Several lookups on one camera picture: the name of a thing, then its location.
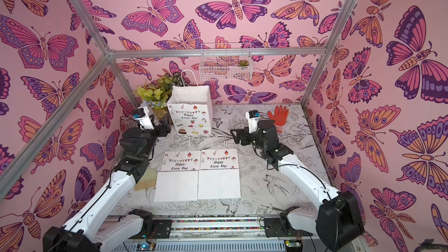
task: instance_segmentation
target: white paper bag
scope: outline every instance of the white paper bag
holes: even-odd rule
[[[215,148],[215,136],[211,140],[211,149],[201,150],[201,170],[237,169],[238,149],[227,148],[227,138],[224,137],[224,149]]]
[[[210,136],[213,108],[209,86],[173,86],[167,106],[177,133]]]
[[[188,138],[188,151],[178,151],[179,141]],[[177,140],[176,151],[165,152],[157,174],[154,201],[187,201],[198,199],[199,159],[201,151],[191,150],[188,136]]]
[[[179,151],[179,141],[182,138],[187,138],[189,141],[187,151]],[[160,171],[197,171],[200,159],[201,151],[192,151],[190,138],[182,136],[177,140],[176,151],[165,152]]]

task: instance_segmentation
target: red rubber glove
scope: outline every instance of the red rubber glove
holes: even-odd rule
[[[286,119],[288,118],[289,109],[286,106],[276,106],[274,110],[274,115],[271,111],[267,112],[269,119],[274,120],[274,125],[277,126],[277,132],[281,132],[282,126],[286,124]]]

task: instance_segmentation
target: white wire basket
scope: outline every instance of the white wire basket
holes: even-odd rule
[[[202,81],[207,80],[252,80],[252,55],[250,43],[247,48],[219,48],[220,43],[203,43],[201,45],[201,60],[199,62],[199,77]],[[247,66],[240,66],[241,61],[247,61]]]

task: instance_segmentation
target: black cable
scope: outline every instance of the black cable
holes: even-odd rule
[[[317,178],[317,180],[319,180],[321,183],[322,183],[322,186],[323,186],[323,188],[326,190],[327,189],[327,187],[325,187],[325,184],[322,182],[322,180],[319,178],[319,177],[317,177],[317,175],[315,175],[312,171],[310,171],[309,169],[307,169],[306,167],[303,167],[303,166],[299,166],[300,168],[303,168],[304,170],[307,170],[309,173],[311,173],[312,175],[314,175],[314,177],[316,177]],[[327,195],[328,195],[328,201],[330,201],[330,200],[332,200],[332,198],[330,197],[330,194],[327,192]]]
[[[262,227],[262,228],[266,229],[266,227],[265,227],[265,226],[261,226],[261,218],[264,218],[264,219],[266,219],[266,217],[260,217],[260,219],[258,220],[258,224],[260,225],[260,227]]]
[[[313,238],[310,236],[310,239],[311,239],[311,242],[313,243],[313,246],[314,246],[314,252],[316,252],[316,246],[314,245],[314,241],[313,241]]]
[[[127,252],[129,252],[129,250],[128,250],[128,248],[126,247],[126,244],[125,244],[125,242],[123,241],[123,245],[125,246],[125,248],[126,248],[126,251]]]

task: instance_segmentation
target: pink wall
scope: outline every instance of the pink wall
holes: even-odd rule
[[[90,51],[91,59],[100,57],[93,42],[87,44],[84,31],[70,30],[72,15],[67,0],[38,0],[32,4],[30,6],[41,6],[35,10],[37,14],[28,10],[22,0],[14,0],[14,4],[7,0],[0,3],[0,120],[3,131],[0,135],[0,175],[47,116],[54,112],[56,107],[52,108],[51,104],[60,105],[58,88],[63,91],[63,98],[66,98],[85,76],[89,70],[87,52]],[[42,46],[39,46],[41,35],[46,39],[48,60],[45,59]],[[60,63],[62,66],[52,66],[51,60],[58,60],[59,57],[63,60]],[[101,175],[111,167],[113,160],[106,159],[97,169],[95,162],[87,161],[80,155],[80,151],[90,143],[104,141],[113,131],[118,131],[116,133],[121,135],[119,119],[123,111],[119,100],[126,97],[117,80],[112,81],[112,84],[111,96],[101,82],[86,93],[79,105],[61,123],[61,129],[51,137],[51,144],[42,149],[39,158],[36,157],[35,160],[40,159],[40,163],[32,162],[2,201],[0,251],[42,251],[43,234],[49,227],[63,224],[74,211],[70,208],[72,203],[76,204],[76,197],[81,201],[81,195],[75,195],[75,190],[84,188],[75,185],[77,177],[87,182],[85,193],[89,191],[89,182],[94,186],[91,193],[100,189],[104,181]],[[38,99],[42,97],[39,95],[39,86],[42,86],[42,92],[49,94],[41,100]],[[52,98],[53,92],[56,92],[55,98]],[[95,103],[99,98],[102,104],[106,100],[108,104],[115,101],[114,116],[108,128],[101,126],[100,130],[97,129],[91,119],[86,98]],[[49,115],[44,110],[42,101],[48,106]],[[48,192],[47,186],[54,177],[56,184],[52,190],[57,195],[46,199],[44,205],[37,206],[40,199],[43,199],[41,196]],[[30,224],[33,218],[37,223]]]
[[[277,96],[269,102],[283,103],[289,102],[299,103],[305,89],[308,85],[309,78],[314,70],[316,60],[319,56],[308,55],[301,57],[300,55],[288,55],[288,56],[265,56],[263,60],[258,63],[254,63],[253,72],[257,72],[258,78],[252,79],[250,82],[242,80],[214,80],[214,81],[201,81],[199,78],[199,58],[190,57],[185,60],[185,65],[180,63],[177,58],[163,58],[158,61],[142,61],[138,59],[117,59],[120,68],[126,69],[125,77],[131,84],[132,89],[137,89],[137,86],[142,86],[145,82],[154,82],[159,78],[158,75],[163,75],[168,72],[169,75],[173,75],[174,72],[180,72],[184,69],[192,70],[200,85],[208,84],[210,90],[214,91],[212,94],[212,103],[216,102],[235,104],[234,101],[229,100],[229,95],[224,91],[224,85],[232,84],[241,87],[246,90],[247,93],[257,92],[272,92]],[[142,66],[137,64],[138,62],[144,62],[149,66]],[[271,83],[262,73],[264,69],[268,69],[272,74]],[[190,84],[196,84],[191,72],[186,71],[187,82]]]
[[[372,251],[413,251],[426,238],[448,242],[448,32],[442,27],[448,11],[439,7],[445,5],[445,0],[359,0],[350,33],[339,40],[340,53],[350,54],[335,68],[328,63],[320,85],[323,103],[311,98],[308,104],[336,185],[359,197]],[[382,9],[375,19],[366,18],[368,11],[375,14],[371,6]],[[367,34],[359,34],[358,21]],[[399,69],[426,49],[425,59],[417,55],[418,65]],[[407,80],[415,92],[401,88]],[[358,84],[368,88],[356,100],[351,93]],[[321,131],[330,132],[328,143]]]

